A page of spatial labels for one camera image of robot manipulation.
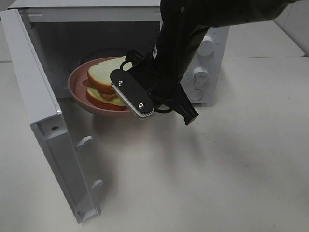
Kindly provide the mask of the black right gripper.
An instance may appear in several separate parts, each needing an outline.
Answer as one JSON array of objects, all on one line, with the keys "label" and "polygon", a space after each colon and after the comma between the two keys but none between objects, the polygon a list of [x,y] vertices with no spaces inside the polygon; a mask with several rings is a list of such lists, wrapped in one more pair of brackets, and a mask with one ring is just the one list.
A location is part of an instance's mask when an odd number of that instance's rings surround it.
[{"label": "black right gripper", "polygon": [[174,74],[165,74],[155,68],[150,56],[144,57],[136,50],[129,51],[120,69],[129,72],[146,90],[154,103],[155,112],[167,114],[175,111],[183,117],[187,126],[198,117],[180,81]]}]

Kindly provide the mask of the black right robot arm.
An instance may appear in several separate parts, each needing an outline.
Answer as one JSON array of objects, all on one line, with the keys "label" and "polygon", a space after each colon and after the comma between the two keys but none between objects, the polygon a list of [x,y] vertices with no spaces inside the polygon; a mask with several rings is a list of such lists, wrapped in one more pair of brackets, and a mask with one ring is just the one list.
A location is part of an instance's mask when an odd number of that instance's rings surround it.
[{"label": "black right robot arm", "polygon": [[163,25],[151,53],[126,54],[131,63],[111,73],[112,87],[139,118],[175,111],[186,125],[198,113],[181,86],[191,60],[209,28],[269,21],[290,4],[288,0],[163,0]]}]

